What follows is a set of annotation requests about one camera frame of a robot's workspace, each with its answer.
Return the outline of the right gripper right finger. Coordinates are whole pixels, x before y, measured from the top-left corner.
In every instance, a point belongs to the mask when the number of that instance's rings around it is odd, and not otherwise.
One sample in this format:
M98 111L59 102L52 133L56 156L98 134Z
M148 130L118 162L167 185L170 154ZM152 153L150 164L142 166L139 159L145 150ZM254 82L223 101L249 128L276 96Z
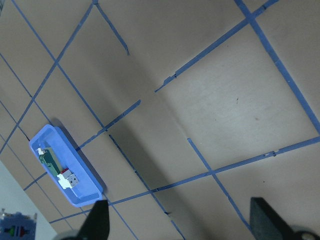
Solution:
M256 240L302 240L306 231L294 231L262 197L250 199L250 229Z

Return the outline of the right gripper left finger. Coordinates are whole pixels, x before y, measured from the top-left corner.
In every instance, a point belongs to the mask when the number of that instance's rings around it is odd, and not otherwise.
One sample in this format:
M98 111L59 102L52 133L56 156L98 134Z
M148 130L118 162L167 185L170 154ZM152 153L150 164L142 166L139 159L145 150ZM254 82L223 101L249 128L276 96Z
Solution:
M110 235L110 214L107 200L95 202L76 235L77 240L107 240Z

